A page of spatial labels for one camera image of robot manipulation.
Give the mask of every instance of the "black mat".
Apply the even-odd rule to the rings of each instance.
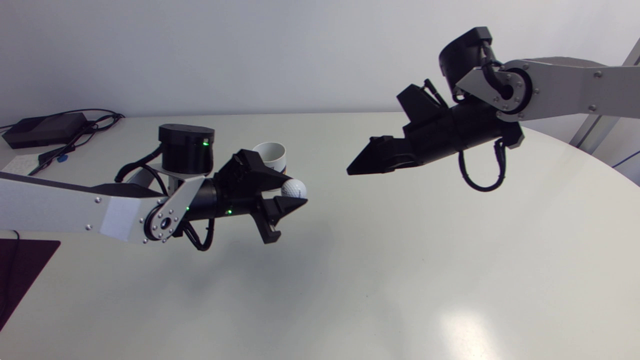
[[[0,239],[0,331],[60,241]]]

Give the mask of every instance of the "white wall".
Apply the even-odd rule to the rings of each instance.
[[[638,14],[631,0],[2,0],[0,124],[87,106],[130,117],[400,110],[409,83],[430,77],[448,92],[438,54],[474,26],[489,26],[503,61],[617,65],[640,37]],[[582,119],[528,125],[568,140]],[[640,149],[639,135],[629,124],[600,158]],[[629,167],[640,182],[640,159]]]

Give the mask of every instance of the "aluminum arm segment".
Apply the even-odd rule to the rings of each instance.
[[[640,118],[640,67],[538,58],[509,61],[496,76],[502,84],[513,87],[511,98],[503,99],[479,67],[456,85],[491,104],[506,122],[576,113]]]
[[[140,219],[167,198],[136,184],[78,186],[0,172],[0,229],[102,234],[143,242]]]

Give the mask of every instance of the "cup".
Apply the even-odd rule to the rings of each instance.
[[[287,173],[287,149],[279,142],[263,142],[256,145],[253,151],[260,154],[262,162],[277,172]]]

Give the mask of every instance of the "black power supply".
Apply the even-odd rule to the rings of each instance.
[[[83,113],[30,117],[2,136],[12,149],[69,143],[88,125]]]

